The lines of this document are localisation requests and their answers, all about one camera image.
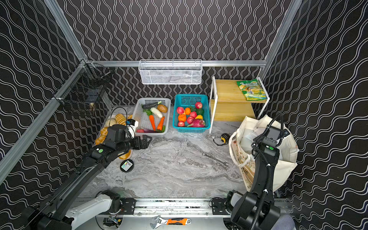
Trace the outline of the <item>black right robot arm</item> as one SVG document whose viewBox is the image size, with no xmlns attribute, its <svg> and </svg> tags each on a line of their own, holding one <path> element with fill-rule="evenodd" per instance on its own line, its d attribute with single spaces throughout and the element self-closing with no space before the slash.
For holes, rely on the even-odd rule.
<svg viewBox="0 0 368 230">
<path fill-rule="evenodd" d="M 287 134 L 283 115 L 279 113 L 253 139 L 254 182 L 251 191 L 237 201 L 231 215 L 231 222 L 244 230 L 270 230 L 280 218 L 280 208 L 274 204 L 273 180 L 280 155 L 278 146 Z"/>
</svg>

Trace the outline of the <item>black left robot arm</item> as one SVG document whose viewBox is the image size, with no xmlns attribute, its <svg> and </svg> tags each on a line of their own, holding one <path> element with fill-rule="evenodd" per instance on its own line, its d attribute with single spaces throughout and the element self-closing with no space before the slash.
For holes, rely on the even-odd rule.
<svg viewBox="0 0 368 230">
<path fill-rule="evenodd" d="M 50 197 L 36 207 L 22 211 L 20 222 L 26 230 L 70 230 L 76 220 L 67 211 L 86 186 L 111 162 L 129 150 L 147 149 L 151 136 L 136 136 L 134 129 L 112 125 L 103 143 L 92 147 L 80 167 Z"/>
</svg>

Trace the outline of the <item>white plastic grocery bag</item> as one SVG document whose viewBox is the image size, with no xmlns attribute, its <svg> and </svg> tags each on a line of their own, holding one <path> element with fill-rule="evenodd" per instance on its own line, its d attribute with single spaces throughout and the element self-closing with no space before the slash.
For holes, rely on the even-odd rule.
<svg viewBox="0 0 368 230">
<path fill-rule="evenodd" d="M 252 153 L 251 144 L 253 143 L 254 139 L 263 134 L 264 131 L 265 127 L 246 129 L 240 141 L 240 146 L 242 150 L 247 154 L 251 154 Z"/>
</svg>

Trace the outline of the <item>light purple long eggplant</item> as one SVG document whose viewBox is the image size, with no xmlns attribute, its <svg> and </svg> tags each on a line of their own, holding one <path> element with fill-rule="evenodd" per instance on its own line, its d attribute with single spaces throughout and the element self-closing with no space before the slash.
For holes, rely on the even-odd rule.
<svg viewBox="0 0 368 230">
<path fill-rule="evenodd" d="M 136 133 L 157 133 L 157 131 L 156 130 L 142 128 L 142 129 L 137 129 L 136 130 Z"/>
</svg>

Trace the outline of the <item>cream canvas tote bag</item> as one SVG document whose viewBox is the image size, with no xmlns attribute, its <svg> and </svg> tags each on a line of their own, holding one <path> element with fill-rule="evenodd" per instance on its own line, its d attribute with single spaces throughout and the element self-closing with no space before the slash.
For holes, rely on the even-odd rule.
<svg viewBox="0 0 368 230">
<path fill-rule="evenodd" d="M 266 169 L 256 162 L 260 151 L 268 158 L 268 164 L 274 162 L 274 192 L 283 186 L 297 167 L 299 147 L 293 135 L 269 116 L 260 120 L 245 117 L 240 127 L 230 136 L 228 148 L 248 192 L 256 185 L 256 173 Z"/>
</svg>

